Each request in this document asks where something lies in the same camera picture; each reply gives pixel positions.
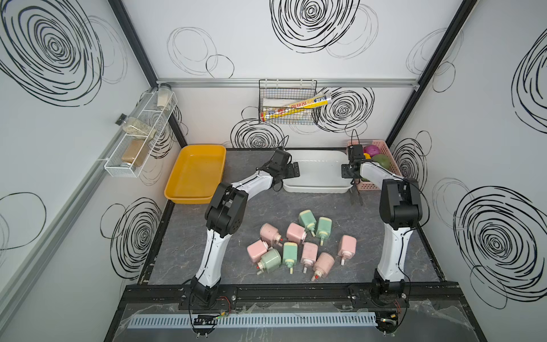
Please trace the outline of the white plastic storage tray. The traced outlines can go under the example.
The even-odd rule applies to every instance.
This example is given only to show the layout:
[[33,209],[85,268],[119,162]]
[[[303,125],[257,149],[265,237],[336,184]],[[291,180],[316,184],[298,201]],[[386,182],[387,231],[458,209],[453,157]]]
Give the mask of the white plastic storage tray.
[[283,189],[293,193],[345,193],[351,179],[341,177],[341,165],[348,162],[337,150],[290,150],[293,162],[299,164],[300,176],[285,179]]

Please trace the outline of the yellow plastic storage tray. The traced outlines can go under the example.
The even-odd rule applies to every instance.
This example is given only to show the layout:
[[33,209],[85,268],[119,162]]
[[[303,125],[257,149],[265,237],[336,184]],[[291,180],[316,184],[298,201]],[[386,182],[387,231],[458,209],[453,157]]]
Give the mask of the yellow plastic storage tray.
[[165,187],[165,197],[179,205],[210,203],[223,178],[226,148],[188,145],[181,149]]

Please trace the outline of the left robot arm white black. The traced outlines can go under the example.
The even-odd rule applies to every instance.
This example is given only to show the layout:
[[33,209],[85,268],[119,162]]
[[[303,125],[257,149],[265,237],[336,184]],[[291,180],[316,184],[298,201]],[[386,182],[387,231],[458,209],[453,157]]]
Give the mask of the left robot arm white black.
[[225,252],[232,235],[242,225],[247,202],[284,180],[299,176],[299,166],[292,161],[290,152],[277,148],[254,174],[238,182],[219,183],[205,212],[207,242],[199,269],[190,281],[192,298],[208,307],[215,304]]

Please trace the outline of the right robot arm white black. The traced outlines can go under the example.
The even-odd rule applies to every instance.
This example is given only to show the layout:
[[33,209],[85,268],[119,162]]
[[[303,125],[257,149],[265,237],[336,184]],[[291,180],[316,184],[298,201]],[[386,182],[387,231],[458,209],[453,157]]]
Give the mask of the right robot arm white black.
[[379,162],[366,158],[362,145],[349,145],[347,156],[348,163],[341,166],[341,177],[366,179],[380,189],[379,214],[385,233],[371,296],[386,304],[400,298],[410,286],[405,260],[411,235],[423,217],[420,188],[416,180],[396,175]]

